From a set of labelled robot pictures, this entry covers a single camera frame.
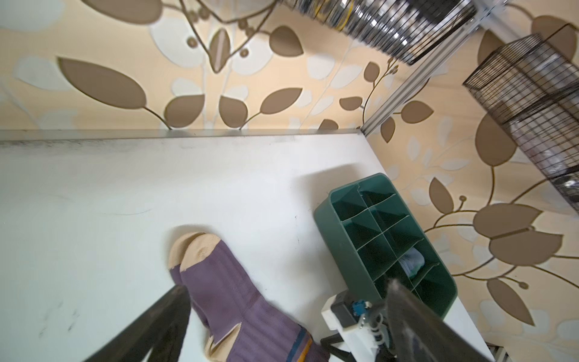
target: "orange stripe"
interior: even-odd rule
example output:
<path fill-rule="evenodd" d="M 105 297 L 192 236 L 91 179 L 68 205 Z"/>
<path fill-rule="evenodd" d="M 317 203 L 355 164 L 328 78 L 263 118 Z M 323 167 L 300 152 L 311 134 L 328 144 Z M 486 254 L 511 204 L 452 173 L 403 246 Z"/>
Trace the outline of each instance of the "orange stripe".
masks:
<path fill-rule="evenodd" d="M 296 362 L 304 362 L 306 360 L 306 355 L 307 355 L 307 352 L 310 350 L 311 345 L 312 345 L 312 338 L 310 337 L 306 346 L 303 348 L 302 354 L 299 356 L 299 358 Z"/>

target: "blue stripe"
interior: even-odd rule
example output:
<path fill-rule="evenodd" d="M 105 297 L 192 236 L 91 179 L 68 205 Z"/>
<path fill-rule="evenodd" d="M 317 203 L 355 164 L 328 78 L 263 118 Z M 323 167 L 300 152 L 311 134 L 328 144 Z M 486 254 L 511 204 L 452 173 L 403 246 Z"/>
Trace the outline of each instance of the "blue stripe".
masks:
<path fill-rule="evenodd" d="M 302 329 L 299 330 L 298 337 L 296 338 L 294 345 L 289 351 L 288 359 L 286 362 L 291 362 L 294 359 L 295 353 L 298 351 L 299 345 L 302 344 L 303 338 L 306 336 L 306 329 L 303 327 L 301 328 Z"/>

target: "black wire basket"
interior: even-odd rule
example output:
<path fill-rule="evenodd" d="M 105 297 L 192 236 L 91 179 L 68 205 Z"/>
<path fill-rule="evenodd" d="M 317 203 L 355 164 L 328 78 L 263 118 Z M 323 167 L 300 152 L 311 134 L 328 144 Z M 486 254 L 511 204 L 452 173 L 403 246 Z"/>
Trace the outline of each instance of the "black wire basket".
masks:
<path fill-rule="evenodd" d="M 280 1 L 410 65 L 477 13 L 471 0 Z"/>
<path fill-rule="evenodd" d="M 463 85 L 579 213 L 579 69 L 539 34 L 493 51 Z"/>

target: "beige wall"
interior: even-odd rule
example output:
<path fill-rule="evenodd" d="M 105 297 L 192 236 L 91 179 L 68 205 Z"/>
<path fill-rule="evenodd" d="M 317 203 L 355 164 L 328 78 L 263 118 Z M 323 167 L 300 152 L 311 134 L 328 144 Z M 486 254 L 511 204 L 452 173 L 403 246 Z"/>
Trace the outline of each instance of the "beige wall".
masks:
<path fill-rule="evenodd" d="M 526 21 L 521 28 L 529 31 Z M 473 35 L 447 62 L 448 73 L 415 96 L 413 109 L 425 109 L 420 117 L 405 105 L 369 142 L 455 275 L 484 339 L 518 362 L 576 361 L 578 217 L 549 183 L 516 200 L 544 177 L 461 85 L 479 53 L 500 44 L 483 35 Z M 576 37 L 566 36 L 564 50 L 574 52 Z"/>
<path fill-rule="evenodd" d="M 177 0 L 129 12 L 127 2 L 3 1 L 0 129 L 166 129 L 151 112 L 175 127 L 227 129 L 260 111 L 247 127 L 317 129 L 329 119 L 323 127 L 353 129 L 370 93 L 366 119 L 406 74 L 401 64 L 378 83 L 398 65 L 387 55 L 272 0 L 211 1 L 207 11 L 186 1 L 198 38 Z M 108 69 L 59 68 L 59 58 Z M 179 96 L 188 98 L 170 103 Z"/>

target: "brown leaf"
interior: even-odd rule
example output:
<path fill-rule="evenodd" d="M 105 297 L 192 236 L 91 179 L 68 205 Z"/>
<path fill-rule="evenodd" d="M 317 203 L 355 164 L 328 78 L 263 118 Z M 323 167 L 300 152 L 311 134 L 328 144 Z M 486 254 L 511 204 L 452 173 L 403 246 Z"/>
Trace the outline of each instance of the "brown leaf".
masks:
<path fill-rule="evenodd" d="M 499 307 L 505 312 L 523 323 L 530 324 L 531 326 L 535 325 L 529 309 L 507 283 L 499 279 L 490 279 L 486 282 L 486 287 L 494 301 L 497 302 Z"/>
<path fill-rule="evenodd" d="M 478 156 L 489 166 L 498 166 L 515 154 L 516 144 L 509 135 L 487 114 L 477 128 L 474 139 Z"/>
<path fill-rule="evenodd" d="M 432 200 L 434 207 L 443 214 L 449 214 L 455 209 L 455 203 L 452 201 L 452 196 L 444 187 L 444 185 L 435 177 L 430 181 L 428 188 L 430 200 Z"/>
<path fill-rule="evenodd" d="M 529 230 L 491 239 L 489 250 L 507 264 L 530 266 L 549 260 L 562 244 L 563 235 Z"/>
<path fill-rule="evenodd" d="M 400 116 L 406 123 L 419 123 L 434 113 L 428 104 L 421 101 L 410 101 L 403 107 Z"/>
<path fill-rule="evenodd" d="M 337 130 L 338 124 L 331 119 L 324 119 L 320 124 L 319 130 Z"/>
<path fill-rule="evenodd" d="M 394 119 L 392 117 L 388 117 L 388 119 L 380 126 L 380 134 L 386 143 L 390 142 L 395 130 L 396 123 L 394 122 Z"/>
<path fill-rule="evenodd" d="M 227 127 L 239 128 L 247 119 L 247 106 L 240 100 L 221 96 L 219 99 L 219 115 Z"/>
<path fill-rule="evenodd" d="M 201 114 L 205 94 L 173 98 L 165 107 L 165 122 L 171 127 L 187 127 Z"/>
<path fill-rule="evenodd" d="M 374 83 L 374 81 L 380 75 L 380 66 L 373 61 L 369 62 L 366 65 L 366 69 L 364 69 L 364 79 L 370 83 Z"/>
<path fill-rule="evenodd" d="M 543 39 L 547 39 L 567 23 L 568 21 L 554 16 L 537 16 L 531 23 L 531 33 L 538 32 Z M 567 26 L 561 29 L 556 35 L 553 35 L 548 42 L 567 59 L 572 60 L 577 50 L 577 33 L 573 27 Z"/>
<path fill-rule="evenodd" d="M 485 31 L 485 34 L 482 36 L 481 45 L 478 47 L 478 64 L 481 64 L 487 56 L 503 45 L 505 45 L 505 43 L 501 39 L 498 39 L 494 32 L 490 30 Z"/>
<path fill-rule="evenodd" d="M 282 57 L 297 57 L 303 54 L 298 36 L 284 25 L 272 31 L 269 36 L 269 47 L 275 54 Z"/>
<path fill-rule="evenodd" d="M 58 58 L 58 66 L 70 84 L 99 102 L 125 109 L 146 106 L 145 91 L 125 74 L 68 58 Z"/>
<path fill-rule="evenodd" d="M 527 205 L 493 204 L 480 209 L 472 225 L 479 234 L 493 238 L 530 227 L 541 213 Z"/>
<path fill-rule="evenodd" d="M 99 13 L 132 24 L 150 24 L 161 17 L 161 0 L 82 0 Z"/>
<path fill-rule="evenodd" d="M 221 69 L 227 63 L 231 54 L 231 42 L 229 34 L 224 28 L 219 29 L 209 44 L 209 63 L 215 73 L 221 72 Z"/>
<path fill-rule="evenodd" d="M 340 106 L 347 111 L 354 111 L 362 105 L 362 97 L 340 98 Z"/>
<path fill-rule="evenodd" d="M 298 100 L 302 88 L 283 88 L 276 90 L 261 102 L 259 111 L 263 114 L 274 114 L 283 111 Z"/>

